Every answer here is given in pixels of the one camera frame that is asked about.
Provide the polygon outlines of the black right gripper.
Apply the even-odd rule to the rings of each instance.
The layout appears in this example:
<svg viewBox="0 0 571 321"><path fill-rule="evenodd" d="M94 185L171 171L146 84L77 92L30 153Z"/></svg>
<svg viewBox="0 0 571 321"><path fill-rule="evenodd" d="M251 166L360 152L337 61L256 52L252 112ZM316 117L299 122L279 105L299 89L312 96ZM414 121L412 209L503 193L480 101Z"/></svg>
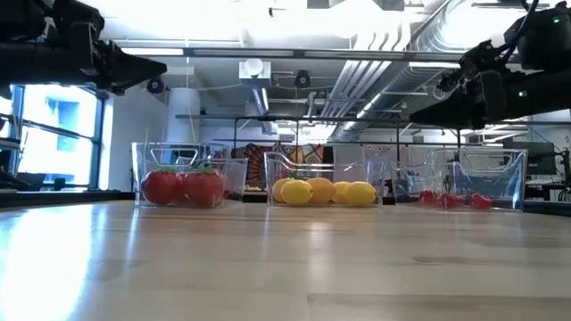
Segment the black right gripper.
<svg viewBox="0 0 571 321"><path fill-rule="evenodd" d="M410 122L441 128L481 129L487 124L507 118L506 94L499 72L488 70L480 74L480 82L467 82L454 89L451 95L410 114ZM481 93L483 111L476 97Z"/></svg>

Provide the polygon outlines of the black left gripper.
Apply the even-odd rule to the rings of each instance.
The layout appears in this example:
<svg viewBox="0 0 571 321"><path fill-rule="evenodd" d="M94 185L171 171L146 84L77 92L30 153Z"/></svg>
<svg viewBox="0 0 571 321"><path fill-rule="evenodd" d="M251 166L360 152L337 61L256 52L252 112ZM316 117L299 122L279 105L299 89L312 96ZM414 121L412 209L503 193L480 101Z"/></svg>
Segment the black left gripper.
<svg viewBox="0 0 571 321"><path fill-rule="evenodd" d="M64 85L93 85L108 89L115 95L124 95L128 89L150 78L161 77L160 73L130 74L111 81L111 68L165 71L166 65L143 57L125 53L113 42L95 41L87 47L58 47L57 82Z"/></svg>

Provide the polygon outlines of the large red tomato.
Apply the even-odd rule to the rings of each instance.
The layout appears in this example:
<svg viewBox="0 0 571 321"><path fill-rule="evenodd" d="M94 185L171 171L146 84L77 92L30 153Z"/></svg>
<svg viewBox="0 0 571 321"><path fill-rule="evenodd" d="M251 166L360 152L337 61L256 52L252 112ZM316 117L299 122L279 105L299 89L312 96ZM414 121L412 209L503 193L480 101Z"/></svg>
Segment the large red tomato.
<svg viewBox="0 0 571 321"><path fill-rule="evenodd" d="M141 193L153 204L169 205L186 199L181 186L179 174L172 171L155 170L148 172L143 178Z"/></svg>
<svg viewBox="0 0 571 321"><path fill-rule="evenodd" d="M216 169L186 173L182 188L194 205L206 208L219 206L224 199L225 179Z"/></svg>

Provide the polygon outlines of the yellow lemon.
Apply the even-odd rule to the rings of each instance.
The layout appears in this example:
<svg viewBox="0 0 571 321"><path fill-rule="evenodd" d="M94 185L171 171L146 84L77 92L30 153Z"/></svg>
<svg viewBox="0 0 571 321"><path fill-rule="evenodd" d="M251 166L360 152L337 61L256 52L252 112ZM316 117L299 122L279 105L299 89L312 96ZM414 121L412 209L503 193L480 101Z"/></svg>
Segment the yellow lemon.
<svg viewBox="0 0 571 321"><path fill-rule="evenodd" d="M332 201L337 204L346 205L347 201L345 197L345 192L351 184L352 184L351 182L347 181L335 182L334 183L335 192L334 195L332 196Z"/></svg>
<svg viewBox="0 0 571 321"><path fill-rule="evenodd" d="M377 198L377 191L369 183L353 182L345 188L344 198L351 206L367 207Z"/></svg>
<svg viewBox="0 0 571 321"><path fill-rule="evenodd" d="M304 205L313 196L313 188L309 183L302 180L290 180L283 184L281 196L289 205Z"/></svg>

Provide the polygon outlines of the long ceiling light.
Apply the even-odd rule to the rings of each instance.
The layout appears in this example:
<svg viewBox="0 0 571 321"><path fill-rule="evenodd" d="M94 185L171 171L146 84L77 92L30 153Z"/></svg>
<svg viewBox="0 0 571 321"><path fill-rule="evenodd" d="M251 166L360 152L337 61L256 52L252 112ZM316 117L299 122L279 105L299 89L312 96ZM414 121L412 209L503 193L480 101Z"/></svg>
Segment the long ceiling light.
<svg viewBox="0 0 571 321"><path fill-rule="evenodd" d="M121 51L138 56L183 56L185 54L183 48L167 47L122 47Z"/></svg>

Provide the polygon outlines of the short ceiling light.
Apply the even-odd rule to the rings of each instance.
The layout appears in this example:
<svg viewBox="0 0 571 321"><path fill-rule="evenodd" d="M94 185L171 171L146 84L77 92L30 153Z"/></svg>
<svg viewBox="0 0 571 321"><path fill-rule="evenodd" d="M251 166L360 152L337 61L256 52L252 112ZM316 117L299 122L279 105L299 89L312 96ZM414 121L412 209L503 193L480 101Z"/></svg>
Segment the short ceiling light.
<svg viewBox="0 0 571 321"><path fill-rule="evenodd" d="M460 69L457 62L409 62L411 68Z"/></svg>

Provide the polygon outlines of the white round column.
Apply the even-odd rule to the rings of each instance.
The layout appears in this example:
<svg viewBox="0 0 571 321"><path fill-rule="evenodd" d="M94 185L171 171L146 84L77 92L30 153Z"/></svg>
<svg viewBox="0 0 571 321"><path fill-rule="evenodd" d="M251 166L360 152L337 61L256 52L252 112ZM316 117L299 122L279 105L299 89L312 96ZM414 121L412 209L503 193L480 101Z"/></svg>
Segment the white round column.
<svg viewBox="0 0 571 321"><path fill-rule="evenodd" d="M169 91L166 141L173 143L199 143L200 93L193 88L175 87Z"/></svg>

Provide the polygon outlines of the clear plastic bin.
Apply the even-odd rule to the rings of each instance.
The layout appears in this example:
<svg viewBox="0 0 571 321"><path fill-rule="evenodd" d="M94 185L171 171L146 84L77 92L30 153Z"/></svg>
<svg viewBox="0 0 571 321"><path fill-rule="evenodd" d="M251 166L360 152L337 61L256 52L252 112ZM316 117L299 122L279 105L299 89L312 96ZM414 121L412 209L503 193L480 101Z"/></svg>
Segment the clear plastic bin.
<svg viewBox="0 0 571 321"><path fill-rule="evenodd" d="M427 153L419 164L392 165L394 201L444 212L519 211L525 199L527 151L493 148L440 148ZM450 195L464 195L461 208L425 207L419 193L432 190ZM492 199L489 210L475 210L470 195L481 193Z"/></svg>
<svg viewBox="0 0 571 321"><path fill-rule="evenodd" d="M374 157L365 161L349 163L296 163L289 160L283 153L266 152L264 154L265 178L267 186L267 204L269 206L286 207L354 207L354 208L380 208L383 206L385 194L385 180L387 177L387 161L382 157ZM272 197L272 186L280 178L306 181L314 177L324 177L333 184L339 181L366 182L377 191L377 198L367 207L351 206L334 203L332 200L325 204L289 205L285 202L275 202Z"/></svg>
<svg viewBox="0 0 571 321"><path fill-rule="evenodd" d="M231 148L224 144L190 143L133 143L133 189L137 207L175 207L190 209L217 209L234 205L244 198L244 185L248 166L247 158L234 158ZM224 199L214 208L194 205L186 199L169 205L149 202L141 193L141 182L148 172L172 171L182 177L186 173L216 169L225 179Z"/></svg>

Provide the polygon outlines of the dark background monitor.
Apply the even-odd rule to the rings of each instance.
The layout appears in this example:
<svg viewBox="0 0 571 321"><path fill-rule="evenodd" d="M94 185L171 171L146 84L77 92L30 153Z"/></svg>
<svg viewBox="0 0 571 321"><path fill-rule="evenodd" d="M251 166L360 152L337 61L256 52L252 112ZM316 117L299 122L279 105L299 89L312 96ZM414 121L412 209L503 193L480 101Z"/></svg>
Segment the dark background monitor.
<svg viewBox="0 0 571 321"><path fill-rule="evenodd" d="M536 142L505 142L505 149L527 150L528 176L555 175L557 166L555 161L555 148L553 143Z"/></svg>

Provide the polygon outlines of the white ceiling box unit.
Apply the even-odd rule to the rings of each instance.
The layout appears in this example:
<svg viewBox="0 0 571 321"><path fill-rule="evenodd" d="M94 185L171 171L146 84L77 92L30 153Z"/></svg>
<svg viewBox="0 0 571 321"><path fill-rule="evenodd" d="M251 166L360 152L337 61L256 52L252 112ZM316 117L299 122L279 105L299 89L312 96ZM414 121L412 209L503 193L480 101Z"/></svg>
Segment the white ceiling box unit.
<svg viewBox="0 0 571 321"><path fill-rule="evenodd" d="M243 86L263 88L271 85L271 62L250 58L239 62L238 77Z"/></svg>

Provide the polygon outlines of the clear plastic tray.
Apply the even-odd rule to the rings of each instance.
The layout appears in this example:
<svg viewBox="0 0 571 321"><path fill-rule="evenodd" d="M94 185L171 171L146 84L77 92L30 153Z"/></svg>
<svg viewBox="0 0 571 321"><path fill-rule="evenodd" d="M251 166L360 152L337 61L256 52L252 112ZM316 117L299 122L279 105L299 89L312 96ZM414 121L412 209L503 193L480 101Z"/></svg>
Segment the clear plastic tray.
<svg viewBox="0 0 571 321"><path fill-rule="evenodd" d="M128 192L17 192L0 191L0 209L33 207L72 203L134 201L135 194ZM571 218L571 202L524 201L527 213Z"/></svg>

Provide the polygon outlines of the silver ventilation duct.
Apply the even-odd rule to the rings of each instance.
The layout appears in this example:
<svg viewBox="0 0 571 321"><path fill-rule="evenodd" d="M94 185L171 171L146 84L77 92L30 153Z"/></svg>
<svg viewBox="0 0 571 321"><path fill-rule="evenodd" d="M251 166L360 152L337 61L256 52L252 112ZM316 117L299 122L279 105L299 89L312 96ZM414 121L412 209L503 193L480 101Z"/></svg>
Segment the silver ventilation duct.
<svg viewBox="0 0 571 321"><path fill-rule="evenodd" d="M475 31L465 31L472 24L476 0L444 0L426 22L413 31L408 51L428 53L464 53L482 41ZM339 124L331 137L335 140L352 140L370 127L372 119L386 118L407 97L418 91L443 72L441 68L424 67L421 62L384 62L381 73L368 88L367 101L360 105L359 122Z"/></svg>

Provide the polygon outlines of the black overhead rack rail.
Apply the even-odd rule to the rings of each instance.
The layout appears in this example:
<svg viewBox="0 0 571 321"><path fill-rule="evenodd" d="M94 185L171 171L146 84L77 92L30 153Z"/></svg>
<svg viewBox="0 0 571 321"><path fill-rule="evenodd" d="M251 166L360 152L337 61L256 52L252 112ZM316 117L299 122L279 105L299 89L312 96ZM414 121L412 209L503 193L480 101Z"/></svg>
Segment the black overhead rack rail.
<svg viewBox="0 0 571 321"><path fill-rule="evenodd" d="M208 141L260 144L395 144L413 145L413 136L438 134L425 142L426 145L470 145L471 136L481 136L483 144L495 145L498 141L523 135L527 130L539 127L571 129L571 121L503 120L483 129L441 128L420 125L406 119L372 119L370 127L352 140L335 140L331 137L339 124L359 118L285 115L197 115L200 120L201 137Z"/></svg>

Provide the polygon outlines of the colourful wall tapestry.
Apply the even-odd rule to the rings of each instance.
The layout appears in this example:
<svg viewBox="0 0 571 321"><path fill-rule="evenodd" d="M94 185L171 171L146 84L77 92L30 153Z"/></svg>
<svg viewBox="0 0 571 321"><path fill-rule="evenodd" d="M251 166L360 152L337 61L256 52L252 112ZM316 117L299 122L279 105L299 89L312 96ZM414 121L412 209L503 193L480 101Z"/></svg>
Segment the colourful wall tapestry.
<svg viewBox="0 0 571 321"><path fill-rule="evenodd" d="M281 144L275 143L269 145L259 145L249 143L244 147L238 147L233 150L237 158L247 158L248 166L245 179L245 188L248 191L254 189L265 190L265 152L281 152L290 161L298 163L332 163L334 160L334 151L332 146L324 146L321 144Z"/></svg>

